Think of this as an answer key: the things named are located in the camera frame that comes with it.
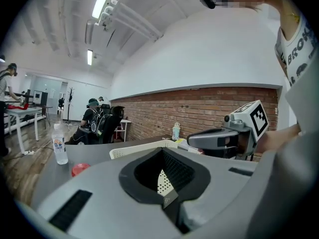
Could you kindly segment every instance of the white wall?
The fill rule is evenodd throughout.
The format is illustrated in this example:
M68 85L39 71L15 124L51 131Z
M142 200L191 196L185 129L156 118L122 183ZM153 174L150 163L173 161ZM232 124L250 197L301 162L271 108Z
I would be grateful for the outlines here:
M68 87L68 84L66 82L62 82L60 93L66 94L67 93L67 87Z
M19 88L19 93L21 93L22 91L27 92L27 90L30 89L31 81L32 81L32 75L28 75L28 76L24 75L24 79L22 79L22 83Z
M20 72L34 73L58 77L66 80L88 83L91 85L107 88L112 81L112 75L103 71L91 68L87 61L76 58L69 58L63 51L47 52L43 47L45 43L38 46L13 45L10 49L4 50L6 61L14 61Z
M34 85L31 86L31 95L35 90L48 92L48 99L46 105L53 107L49 109L49 113L55 114L58 110L59 94L61 89L62 81L56 81L52 79L42 78L36 76ZM51 90L55 90L53 97L50 97Z
M111 98L185 87L279 88L276 36L245 8L204 10L171 25L113 77Z
M74 95L70 104L69 120L82 120L82 117L86 111L86 105L91 98L97 99L99 96L102 96L106 104L110 103L108 101L110 96L108 89L93 86L90 84L68 81L67 92L70 91L71 87L74 88ZM64 103L64 120L68 118L68 100L69 94L67 93Z
M297 123L297 118L285 98L285 95L289 89L290 89L289 81L286 77L284 77L282 88L277 90L277 95L278 95L277 130L285 129Z
M30 83L30 94L33 96L33 91L34 91L34 83L35 83L35 80L36 80L36 75L32 75L32 78L31 78L31 83Z

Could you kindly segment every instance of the pipe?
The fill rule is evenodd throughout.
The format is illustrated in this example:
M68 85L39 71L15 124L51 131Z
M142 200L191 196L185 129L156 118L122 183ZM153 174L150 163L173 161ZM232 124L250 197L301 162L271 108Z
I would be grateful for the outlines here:
M119 23L122 23L123 25L128 26L129 28L131 28L131 29L135 30L136 32L140 33L141 35L145 36L147 39L152 40L152 38L151 38L150 36L146 35L145 33L143 33L142 31L140 31L140 30L137 29L136 27L133 27L133 26L129 25L129 24L126 23L125 21L120 20L120 19L118 19L118 18L116 18L116 17L114 17L114 16L108 14L107 12L103 12L102 14L106 14L108 17L112 18L113 20L116 20L116 21L118 21Z
M128 21L132 22L133 24L135 24L137 27L141 28L141 29L142 29L143 31L145 31L146 33L149 32L149 30L148 30L146 27L144 27L143 25L139 24L136 20L130 18L130 17L127 16L126 14L124 14L124 13L122 13L122 12L120 12L120 11L119 11L117 14L118 14L119 16L121 16L121 17L127 19Z
M110 9L110 11L113 11L114 7L108 5L108 6L105 7L104 12L107 12L106 10L108 10L108 9Z
M129 8L128 6L126 6L125 4L117 1L117 0L111 0L111 3L114 5L117 5L118 3L120 4L120 6L128 11L129 13L133 14L136 18L138 18L141 22L143 22L146 26L148 26L151 30L153 30L156 35L158 35L159 37L162 37L163 34L158 31L158 29L156 27L154 27L148 20L146 20L144 17L142 17L141 15L139 15L136 11L132 10L131 8Z
M63 44L64 44L64 49L66 51L66 54L69 57L72 57L70 49L69 49L69 44L68 44L68 38L66 34L66 24L65 24L65 11L64 11L64 6L65 6L65 0L58 0L58 9L59 9L59 20L60 20L60 29L63 35Z

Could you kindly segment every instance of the desk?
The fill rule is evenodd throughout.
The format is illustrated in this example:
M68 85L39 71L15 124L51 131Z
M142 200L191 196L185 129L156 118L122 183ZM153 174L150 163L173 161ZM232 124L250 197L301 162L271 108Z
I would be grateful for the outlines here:
M20 150L21 150L22 154L24 154L24 147L23 147L22 136L21 136L20 116L27 115L27 114L34 114L35 139L37 141L39 141L37 112L38 112L38 110L34 109L34 108L28 108L26 110L12 109L12 110L6 110L5 111L5 113L8 114L9 134L11 134L10 116L15 116L16 117L16 131L17 131L17 134L18 134L18 141L19 141Z
M71 171L73 166L78 163L88 163L96 165L111 160L110 151L112 149L131 147L155 141L161 141L167 135L157 136L144 140L127 141L96 145L66 145L66 152L69 162L59 165L54 154L52 154L43 168L39 180L33 191L31 207L36 210L45 197L51 194L58 187L72 178Z
M126 141L126 128L128 127L128 123L132 122L127 119L123 119L120 123L125 123L125 129L115 129L115 132L124 132L124 141Z

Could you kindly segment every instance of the plastic water bottle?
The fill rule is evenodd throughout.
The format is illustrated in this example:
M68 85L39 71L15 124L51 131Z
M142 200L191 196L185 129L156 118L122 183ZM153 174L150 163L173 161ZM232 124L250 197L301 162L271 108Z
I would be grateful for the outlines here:
M173 141L177 141L179 138L179 131L180 131L179 126L180 126L180 124L178 122L176 122L174 127L173 127L173 136L172 136Z
M64 146L64 134L60 128L60 124L54 124L52 141L56 162L59 165L66 164L69 160Z

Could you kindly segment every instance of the person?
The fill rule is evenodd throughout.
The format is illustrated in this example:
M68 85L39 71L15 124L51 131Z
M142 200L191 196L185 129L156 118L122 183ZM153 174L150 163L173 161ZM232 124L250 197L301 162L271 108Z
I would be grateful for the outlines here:
M9 64L7 69L0 72L0 155L7 156L11 149L5 146L4 141L4 112L5 112L5 91L8 88L9 95L16 101L19 98L12 91L12 76L17 76L16 64Z
M64 98L60 98L59 99L59 107L62 109L63 106L64 106Z
M98 100L99 100L99 107L101 107L101 105L104 104L104 99L103 97L99 97Z
M305 16L291 0L233 1L249 8L266 3L277 9L280 14L280 28L275 44L275 55L292 86L307 69L318 44ZM267 150L277 150L284 143L298 136L300 132L298 124L283 130L268 131L258 141L256 152L264 153Z
M80 127L86 127L90 124L94 114L98 111L99 102L95 98L91 98L88 103L88 109L81 120ZM80 142L84 142L85 133L81 130L77 130L70 140L65 142L66 145L78 145Z

